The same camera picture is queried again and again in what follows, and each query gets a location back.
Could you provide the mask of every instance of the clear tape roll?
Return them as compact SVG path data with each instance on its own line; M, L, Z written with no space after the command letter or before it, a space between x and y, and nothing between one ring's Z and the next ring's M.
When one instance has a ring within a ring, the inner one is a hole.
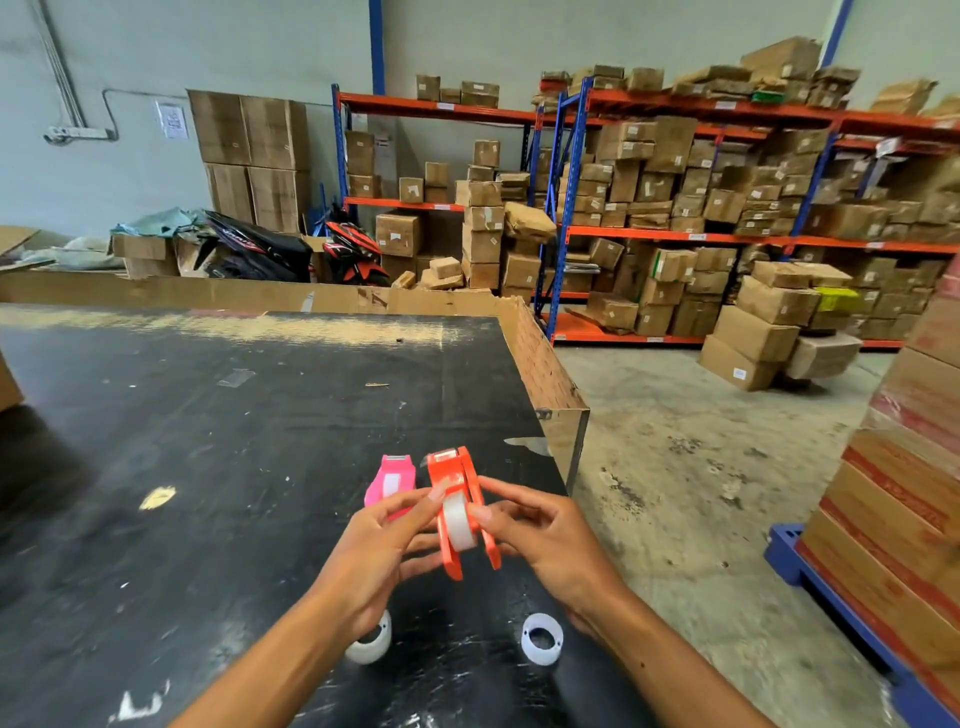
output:
M344 656L352 663L357 665L369 665L375 663L390 648L390 640L393 638L394 630L390 621L390 612L384 610L383 617L377 623L380 627L380 634L368 643L353 643L347 648Z
M467 498L463 491L444 499L444 521L446 534L454 551L467 551L477 545L476 534L470 530Z
M530 639L530 633L535 629L545 629L553 638L553 646L549 649L542 649L533 644ZM546 615L543 612L537 612L530 615L523 622L523 634L520 637L520 646L523 648L523 654L527 656L534 665L546 667L553 665L560 658L560 650L564 646L564 629L560 623Z

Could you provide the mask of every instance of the metal shelving rack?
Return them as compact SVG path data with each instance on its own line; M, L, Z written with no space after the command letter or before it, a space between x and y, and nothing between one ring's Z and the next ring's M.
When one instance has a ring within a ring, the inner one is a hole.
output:
M891 253L925 253L933 255L953 255L960 252L960 245L936 244L910 241L855 241L802 235L806 217L813 204L813 195L817 184L824 176L827 163L837 149L875 151L876 137L897 137L894 144L897 154L942 154L955 150L960 144L960 122L937 121L922 116L900 116L879 114L868 111L846 111L815 109L797 105L762 105L746 101L716 100L696 96L673 96L664 93L628 94L625 91L594 90L593 79L586 78L579 93L562 95L557 109L554 125L554 145L550 162L550 180L547 189L547 213L557 223L557 273L554 276L546 296L539 294L543 290L546 268L547 247L540 249L540 284L535 289L534 310L538 321L551 343L567 342L606 342L606 343L647 343L647 344L701 344L702 339L688 339L676 336L646 337L637 335L620 336L607 334L600 327L571 314L561 313L561 288L563 286L566 248L570 235L597 235L608 238L640 238L650 241L695 242L699 245L739 246L765 244L780 247L784 256L793 253L798 245L819 246L825 248L854 248L861 250L884 251ZM589 113L602 114L602 118L588 117ZM580 164L588 127L602 126L628 116L652 116L657 114L675 114L695 116L701 124L697 135L713 136L717 150L725 139L760 141L766 137L763 129L828 129L826 149L817 160L810 190L804 198L800 214L789 236L785 237L736 237L716 233L683 233L673 231L633 230L622 228L596 228L574 226L573 206L564 208L564 215L557 220L558 181L564 162L569 160L570 174L567 179L566 194L572 195L580 180ZM564 127L569 124L570 135L562 147ZM867 177L873 172L868 170ZM543 308L549 301L548 314ZM898 349L897 341L866 341L865 348Z
M337 139L337 180L340 183L342 205L347 211L351 212L351 214L355 214L356 206L358 205L401 207L404 209L418 210L443 210L450 212L464 211L462 206L452 203L410 204L402 203L400 200L349 195L344 131L352 129L354 113L496 124L504 127L521 127L523 129L523 142L520 147L520 170L530 172L530 188L527 193L527 204L532 205L534 203L534 194L537 186L537 161L535 154L540 149L540 133L543 130L544 122L543 107L540 107L536 111L488 109L487 107L472 107L437 101L403 99L395 96L343 93L338 84L333 84L331 91L333 94L333 129Z

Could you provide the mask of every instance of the table surface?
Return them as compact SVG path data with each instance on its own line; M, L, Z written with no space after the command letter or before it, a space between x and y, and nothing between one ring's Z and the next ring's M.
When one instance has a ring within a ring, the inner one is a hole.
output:
M505 442L542 431L495 319L5 305L0 348L27 398L0 414L11 728L169 723L309 587L385 453L466 445L564 491ZM342 661L294 725L653 724L525 563L475 549L464 571L401 585L387 655ZM552 667L519 646L534 612L564 627Z

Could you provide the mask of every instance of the blue pallet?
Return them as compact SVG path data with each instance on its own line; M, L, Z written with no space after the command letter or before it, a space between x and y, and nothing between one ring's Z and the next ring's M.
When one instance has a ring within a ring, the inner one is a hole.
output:
M767 563L790 586L799 587L805 584L822 596L836 610L839 618L856 632L888 667L887 677L894 707L908 725L913 728L960 728L960 720L944 707L917 679L910 667L894 654L876 632L847 605L843 597L797 552L797 540L803 532L802 523L778 523L772 526L770 545L763 553Z

